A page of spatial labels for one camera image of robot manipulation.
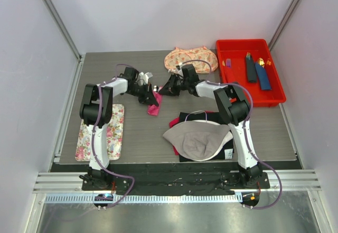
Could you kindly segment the pink paper napkin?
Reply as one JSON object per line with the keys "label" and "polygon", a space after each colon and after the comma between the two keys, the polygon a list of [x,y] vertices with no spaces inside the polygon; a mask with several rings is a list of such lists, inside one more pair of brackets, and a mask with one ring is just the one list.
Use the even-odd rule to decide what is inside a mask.
{"label": "pink paper napkin", "polygon": [[158,103],[158,106],[156,106],[156,105],[148,106],[147,113],[151,116],[158,116],[159,110],[160,110],[161,104],[162,104],[162,95],[160,95],[157,92],[154,92],[154,96],[155,96],[155,99]]}

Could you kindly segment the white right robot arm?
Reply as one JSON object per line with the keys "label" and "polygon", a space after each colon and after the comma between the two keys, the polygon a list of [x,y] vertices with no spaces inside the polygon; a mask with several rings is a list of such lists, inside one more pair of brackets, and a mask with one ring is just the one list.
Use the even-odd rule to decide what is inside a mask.
{"label": "white right robot arm", "polygon": [[171,74],[158,91],[163,96],[178,96],[188,91],[196,97],[214,99],[220,117],[230,127],[238,153],[238,180],[250,188],[262,176],[261,161],[255,153],[250,133],[250,115],[253,109],[249,91],[236,82],[216,83],[199,78],[192,64],[183,65],[178,73]]}

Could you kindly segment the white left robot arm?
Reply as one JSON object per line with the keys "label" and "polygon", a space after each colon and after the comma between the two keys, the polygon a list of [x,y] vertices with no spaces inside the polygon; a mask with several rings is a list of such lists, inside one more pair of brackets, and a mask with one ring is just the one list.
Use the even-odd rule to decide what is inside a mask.
{"label": "white left robot arm", "polygon": [[107,152],[107,127],[112,117],[113,98],[121,94],[137,97],[138,102],[148,106],[159,106],[150,83],[150,72],[139,72],[126,66],[124,73],[109,81],[85,86],[79,115],[90,135],[91,156],[89,167],[99,173],[94,184],[101,190],[112,185],[112,176],[107,174],[109,158]]}

